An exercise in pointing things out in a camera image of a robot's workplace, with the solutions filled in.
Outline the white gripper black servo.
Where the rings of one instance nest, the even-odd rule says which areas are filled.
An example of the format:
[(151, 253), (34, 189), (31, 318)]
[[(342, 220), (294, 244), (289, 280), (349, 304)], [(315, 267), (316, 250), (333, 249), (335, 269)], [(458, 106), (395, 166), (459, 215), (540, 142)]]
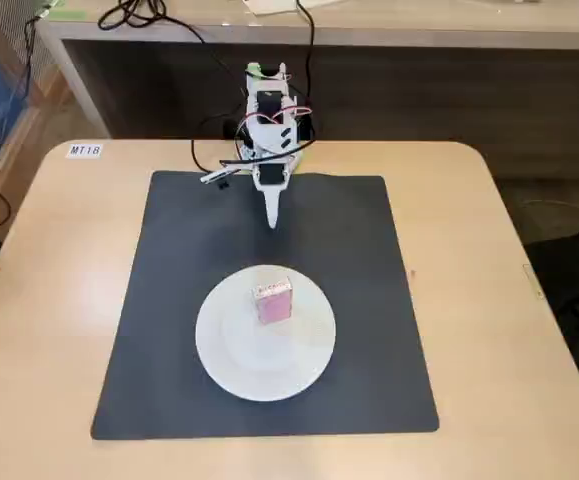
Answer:
[(249, 170), (255, 187), (263, 193), (267, 224), (272, 229), (278, 223), (281, 193), (287, 188), (301, 157), (302, 153), (296, 152), (295, 148), (289, 148), (283, 154), (259, 147), (249, 150)]

